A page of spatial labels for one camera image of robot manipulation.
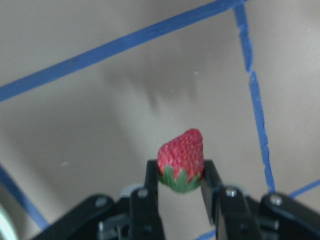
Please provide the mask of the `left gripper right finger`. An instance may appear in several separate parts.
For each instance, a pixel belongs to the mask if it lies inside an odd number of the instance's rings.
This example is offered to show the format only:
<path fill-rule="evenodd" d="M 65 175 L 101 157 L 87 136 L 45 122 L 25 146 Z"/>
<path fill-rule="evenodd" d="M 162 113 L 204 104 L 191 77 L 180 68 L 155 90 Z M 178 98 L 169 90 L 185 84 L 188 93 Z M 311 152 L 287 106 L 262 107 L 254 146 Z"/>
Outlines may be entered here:
<path fill-rule="evenodd" d="M 217 240 L 261 240 L 259 224 L 243 192 L 224 184 L 213 161 L 204 161 L 201 194 Z"/>

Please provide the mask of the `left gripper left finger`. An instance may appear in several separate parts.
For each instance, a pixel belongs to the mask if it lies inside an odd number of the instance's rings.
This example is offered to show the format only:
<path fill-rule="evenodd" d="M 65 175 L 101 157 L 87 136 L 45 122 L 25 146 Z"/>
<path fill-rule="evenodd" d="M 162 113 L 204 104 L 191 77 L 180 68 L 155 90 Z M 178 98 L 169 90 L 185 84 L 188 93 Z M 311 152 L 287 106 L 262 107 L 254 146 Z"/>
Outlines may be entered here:
<path fill-rule="evenodd" d="M 159 214 L 159 170 L 156 160 L 146 164 L 145 180 L 129 199 L 129 239 L 164 240 L 165 233 Z"/>

